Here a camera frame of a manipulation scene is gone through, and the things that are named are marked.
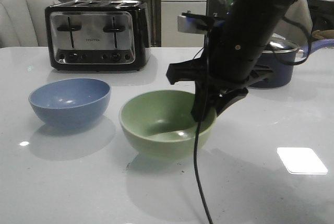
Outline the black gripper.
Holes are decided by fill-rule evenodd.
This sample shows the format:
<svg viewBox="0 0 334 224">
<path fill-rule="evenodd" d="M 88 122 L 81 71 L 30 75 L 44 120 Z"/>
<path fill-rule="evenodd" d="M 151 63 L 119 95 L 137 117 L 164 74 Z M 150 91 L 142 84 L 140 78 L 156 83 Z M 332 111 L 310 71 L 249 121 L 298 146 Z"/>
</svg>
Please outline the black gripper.
<svg viewBox="0 0 334 224">
<path fill-rule="evenodd" d="M 186 33 L 205 34 L 202 54 L 199 58 L 172 63 L 166 76 L 170 84 L 179 81 L 195 82 L 195 97 L 191 110 L 194 121 L 203 121 L 210 111 L 217 116 L 228 107 L 244 99 L 245 88 L 270 78 L 273 71 L 266 65 L 258 65 L 262 46 L 247 44 L 236 37 L 228 37 L 224 22 L 210 17 L 179 17 L 178 30 Z M 219 95 L 217 88 L 235 89 Z"/>
</svg>

